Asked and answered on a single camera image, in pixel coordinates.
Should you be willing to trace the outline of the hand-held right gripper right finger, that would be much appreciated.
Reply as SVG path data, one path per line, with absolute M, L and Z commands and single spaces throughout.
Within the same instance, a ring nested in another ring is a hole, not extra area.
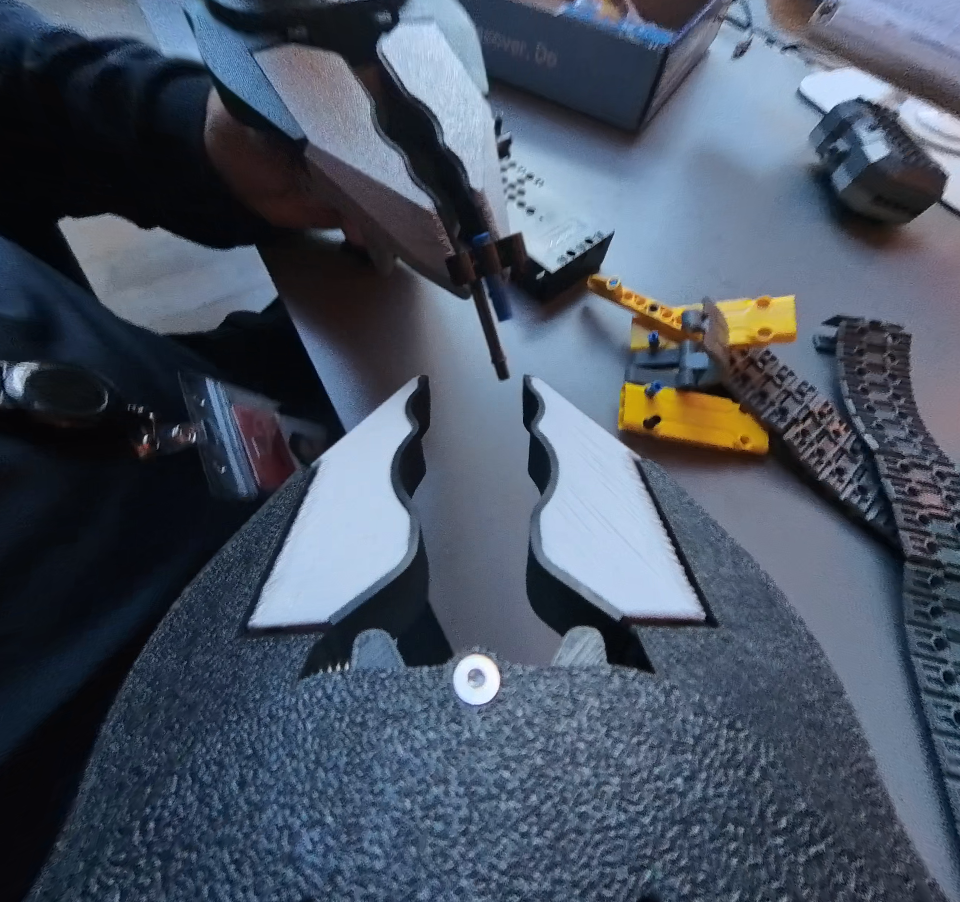
M 707 623 L 709 613 L 641 459 L 544 380 L 522 382 L 534 563 L 615 623 Z

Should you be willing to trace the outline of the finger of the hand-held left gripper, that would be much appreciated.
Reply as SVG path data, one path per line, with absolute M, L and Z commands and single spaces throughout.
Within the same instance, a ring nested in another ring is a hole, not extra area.
M 455 239 L 510 235 L 495 119 L 433 21 L 402 22 L 377 43 L 386 133 L 434 198 Z
M 470 290 L 451 282 L 454 248 L 433 198 L 380 131 L 375 102 L 348 62 L 303 44 L 259 50 L 255 61 L 305 135 L 314 187 L 361 237 L 377 271 L 402 262 L 467 299 Z

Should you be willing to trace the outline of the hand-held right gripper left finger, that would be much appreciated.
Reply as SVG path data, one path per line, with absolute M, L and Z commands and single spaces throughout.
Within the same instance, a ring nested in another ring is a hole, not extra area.
M 328 631 L 395 584 L 411 584 L 415 603 L 426 599 L 412 497 L 429 423 L 429 380 L 415 376 L 313 464 L 248 632 Z

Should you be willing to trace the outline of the black toy battery box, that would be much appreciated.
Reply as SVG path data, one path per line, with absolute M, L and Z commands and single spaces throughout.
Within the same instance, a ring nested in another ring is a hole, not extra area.
M 495 113 L 493 119 L 510 232 L 522 237 L 526 251 L 514 280 L 536 301 L 549 302 L 600 272 L 615 230 L 553 192 L 524 164 L 503 116 Z

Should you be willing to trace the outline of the black toy track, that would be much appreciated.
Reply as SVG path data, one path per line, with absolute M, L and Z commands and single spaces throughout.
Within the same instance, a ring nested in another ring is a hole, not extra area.
M 834 403 L 769 349 L 730 348 L 728 391 L 774 436 L 795 470 L 896 553 L 891 504 L 863 438 Z
M 954 825 L 959 818 L 959 476 L 928 431 L 911 378 L 911 335 L 852 316 L 823 322 L 839 390 L 889 503 L 904 558 L 902 603 L 919 703 Z

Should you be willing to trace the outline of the black toy axle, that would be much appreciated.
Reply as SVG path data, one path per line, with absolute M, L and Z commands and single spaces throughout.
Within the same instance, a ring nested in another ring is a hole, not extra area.
M 513 309 L 498 248 L 490 233 L 473 237 L 471 257 L 475 276 L 471 284 L 471 295 L 486 340 L 490 361 L 498 380 L 509 380 L 510 369 L 499 337 L 498 324 L 510 320 Z

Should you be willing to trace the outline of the yellow beam grey panel assembly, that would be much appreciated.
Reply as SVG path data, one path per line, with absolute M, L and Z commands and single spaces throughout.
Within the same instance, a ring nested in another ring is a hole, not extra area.
M 701 309 L 667 306 L 627 288 L 615 276 L 590 275 L 586 289 L 630 313 L 627 382 L 654 389 L 728 394 L 723 371 L 704 345 L 708 321 Z

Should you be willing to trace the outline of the person's left forearm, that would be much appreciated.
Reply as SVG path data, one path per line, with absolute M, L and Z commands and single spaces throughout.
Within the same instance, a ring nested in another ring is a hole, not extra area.
M 90 39 L 1 0 L 2 237 L 42 259 L 65 217 L 112 214 L 212 248 L 268 232 L 205 145 L 210 78 L 134 39 Z

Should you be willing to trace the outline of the grey desk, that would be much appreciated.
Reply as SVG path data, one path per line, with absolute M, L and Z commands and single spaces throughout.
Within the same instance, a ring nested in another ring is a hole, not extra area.
M 798 341 L 779 355 L 823 393 L 833 369 L 811 335 L 849 314 L 914 333 L 928 429 L 958 458 L 958 218 L 935 208 L 892 233 L 832 213 L 813 173 L 808 68 L 754 42 L 739 60 L 725 25 L 639 135 L 498 86 L 518 160 L 575 216 L 612 228 L 604 270 L 668 304 L 795 294 Z M 414 495 L 429 598 L 455 650 L 544 664 L 559 637 L 531 608 L 527 539 L 539 494 L 527 474 L 522 379 L 541 378 L 617 432 L 629 315 L 571 291 L 512 296 L 499 328 L 510 380 L 492 368 L 474 305 L 399 267 L 381 277 L 311 238 L 263 251 L 268 272 L 343 425 L 415 375 L 430 381 L 426 475 Z M 774 455 L 629 439 L 738 540 L 788 596 L 841 678 L 902 823 L 958 900 L 958 852 L 914 705 L 903 646 L 901 565 Z

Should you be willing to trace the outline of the person's left hand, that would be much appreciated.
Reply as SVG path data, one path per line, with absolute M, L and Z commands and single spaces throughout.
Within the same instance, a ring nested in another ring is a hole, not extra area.
M 313 178 L 302 152 L 275 133 L 246 126 L 211 89 L 205 105 L 203 148 L 213 169 L 248 210 L 275 228 L 291 232 L 340 230 L 364 249 L 376 270 L 389 274 L 395 256 L 369 244 L 358 216 L 330 199 Z

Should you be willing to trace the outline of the red id badge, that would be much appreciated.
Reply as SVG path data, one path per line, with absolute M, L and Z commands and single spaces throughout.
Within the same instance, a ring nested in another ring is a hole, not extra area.
M 178 377 L 192 444 L 211 494 L 220 500 L 262 500 L 299 467 L 278 403 L 195 372 Z

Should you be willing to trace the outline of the blue cardboard box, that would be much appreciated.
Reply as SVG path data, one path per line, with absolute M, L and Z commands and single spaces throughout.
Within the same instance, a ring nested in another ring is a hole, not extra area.
M 671 44 L 634 44 L 556 18 L 569 0 L 459 0 L 486 72 L 513 88 L 629 132 L 640 130 L 708 53 L 733 0 L 633 0 Z

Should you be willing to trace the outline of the printed booklets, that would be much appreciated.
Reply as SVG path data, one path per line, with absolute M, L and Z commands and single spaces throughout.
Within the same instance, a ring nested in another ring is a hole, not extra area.
M 581 21 L 634 44 L 666 47 L 674 39 L 670 30 L 644 18 L 634 0 L 568 0 L 554 16 Z

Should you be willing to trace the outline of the grey toy motor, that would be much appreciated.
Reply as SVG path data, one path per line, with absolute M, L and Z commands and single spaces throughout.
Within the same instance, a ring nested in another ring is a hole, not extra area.
M 908 224 L 946 191 L 948 174 L 900 119 L 862 97 L 833 106 L 809 140 L 834 199 L 870 222 Z

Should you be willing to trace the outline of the instruction sheet stand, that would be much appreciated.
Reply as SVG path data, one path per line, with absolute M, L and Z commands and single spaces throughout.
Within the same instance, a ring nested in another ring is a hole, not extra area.
M 959 113 L 959 0 L 766 0 L 774 25 L 822 55 Z

